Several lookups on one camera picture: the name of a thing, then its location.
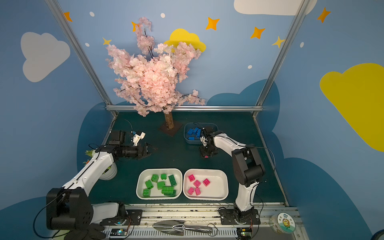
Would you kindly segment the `green lego brick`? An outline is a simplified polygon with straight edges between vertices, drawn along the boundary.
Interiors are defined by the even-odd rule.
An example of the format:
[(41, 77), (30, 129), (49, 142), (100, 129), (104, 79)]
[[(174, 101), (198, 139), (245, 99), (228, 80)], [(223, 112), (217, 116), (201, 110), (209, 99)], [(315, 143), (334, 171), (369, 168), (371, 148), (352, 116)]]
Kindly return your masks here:
[(153, 182), (151, 180), (145, 181), (145, 185), (146, 185), (147, 189), (149, 189), (149, 190), (154, 187)]
[(151, 181), (157, 183), (159, 181), (159, 175), (153, 174), (151, 177)]
[(164, 182), (164, 181), (157, 182), (157, 189), (158, 190), (162, 190), (163, 187), (165, 187), (165, 186), (166, 186), (166, 182)]
[(143, 189), (143, 198), (149, 198), (151, 196), (151, 189)]

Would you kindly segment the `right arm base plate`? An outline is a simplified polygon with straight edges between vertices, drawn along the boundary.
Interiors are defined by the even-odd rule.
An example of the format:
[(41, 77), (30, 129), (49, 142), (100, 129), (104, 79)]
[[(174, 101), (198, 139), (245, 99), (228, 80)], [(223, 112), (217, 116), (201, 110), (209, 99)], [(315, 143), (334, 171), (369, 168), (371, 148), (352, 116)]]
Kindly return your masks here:
[(245, 212), (238, 209), (219, 208), (218, 213), (222, 225), (259, 225), (261, 223), (259, 212), (254, 208)]

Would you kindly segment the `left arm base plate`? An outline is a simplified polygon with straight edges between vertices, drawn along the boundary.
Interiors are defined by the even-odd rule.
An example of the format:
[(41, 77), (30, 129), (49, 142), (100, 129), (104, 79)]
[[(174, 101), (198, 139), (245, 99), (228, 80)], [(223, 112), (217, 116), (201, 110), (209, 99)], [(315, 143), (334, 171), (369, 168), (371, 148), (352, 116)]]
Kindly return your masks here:
[(138, 226), (141, 223), (143, 211), (138, 209), (128, 209), (118, 213), (116, 217), (104, 219), (100, 222), (101, 226)]

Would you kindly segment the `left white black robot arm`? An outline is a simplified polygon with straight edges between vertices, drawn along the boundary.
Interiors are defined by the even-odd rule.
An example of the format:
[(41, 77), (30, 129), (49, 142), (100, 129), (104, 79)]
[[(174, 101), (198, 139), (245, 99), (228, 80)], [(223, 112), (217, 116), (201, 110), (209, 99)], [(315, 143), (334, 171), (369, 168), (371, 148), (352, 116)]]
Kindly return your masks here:
[(125, 134), (117, 133), (118, 140), (101, 145), (91, 160), (61, 188), (51, 189), (46, 196), (46, 225), (49, 230), (85, 230), (90, 224), (105, 219), (125, 219), (127, 213), (121, 203), (91, 204), (89, 194), (105, 171), (117, 173), (116, 160), (140, 160), (150, 155), (148, 144), (140, 144), (144, 132), (135, 132), (132, 145), (125, 146)]

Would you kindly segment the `long dark green lego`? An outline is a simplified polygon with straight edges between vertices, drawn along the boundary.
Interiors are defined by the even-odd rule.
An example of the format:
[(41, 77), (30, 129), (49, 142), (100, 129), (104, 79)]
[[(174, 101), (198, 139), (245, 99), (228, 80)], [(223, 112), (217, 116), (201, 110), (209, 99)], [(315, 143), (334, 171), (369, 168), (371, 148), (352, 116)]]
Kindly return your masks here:
[(171, 185), (172, 187), (174, 187), (174, 186), (177, 185), (177, 181), (176, 181), (174, 175), (169, 175), (169, 181), (170, 181), (170, 185)]

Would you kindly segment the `dark green lego plate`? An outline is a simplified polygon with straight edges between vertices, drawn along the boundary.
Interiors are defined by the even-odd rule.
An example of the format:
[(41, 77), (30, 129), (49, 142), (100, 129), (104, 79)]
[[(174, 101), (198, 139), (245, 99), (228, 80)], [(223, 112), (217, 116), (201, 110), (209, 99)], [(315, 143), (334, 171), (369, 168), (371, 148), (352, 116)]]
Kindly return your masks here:
[(168, 192), (168, 193), (165, 193), (164, 195), (167, 196), (167, 197), (175, 197), (177, 194), (176, 194), (176, 190), (173, 190), (173, 192)]

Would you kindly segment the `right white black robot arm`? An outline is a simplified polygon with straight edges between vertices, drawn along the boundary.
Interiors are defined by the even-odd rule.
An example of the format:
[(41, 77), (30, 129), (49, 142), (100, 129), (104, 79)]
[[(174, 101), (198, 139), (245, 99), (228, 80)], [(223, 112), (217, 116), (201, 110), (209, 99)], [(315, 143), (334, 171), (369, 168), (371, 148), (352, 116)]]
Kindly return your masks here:
[(239, 183), (238, 195), (234, 203), (234, 218), (244, 223), (255, 214), (254, 197), (261, 178), (266, 174), (257, 147), (240, 143), (222, 131), (212, 128), (201, 130), (200, 154), (209, 158), (223, 150), (232, 157), (233, 170)]

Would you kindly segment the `long light green lego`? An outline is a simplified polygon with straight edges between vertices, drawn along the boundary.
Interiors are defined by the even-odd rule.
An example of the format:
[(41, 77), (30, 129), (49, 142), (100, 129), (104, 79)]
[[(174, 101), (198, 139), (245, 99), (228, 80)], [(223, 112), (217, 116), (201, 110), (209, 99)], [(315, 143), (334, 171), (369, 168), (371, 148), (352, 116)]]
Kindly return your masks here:
[(174, 187), (172, 187), (172, 186), (165, 186), (165, 187), (163, 187), (163, 189), (162, 189), (162, 194), (165, 194), (165, 193), (168, 193), (168, 192), (173, 192), (173, 190), (175, 190), (174, 189)]

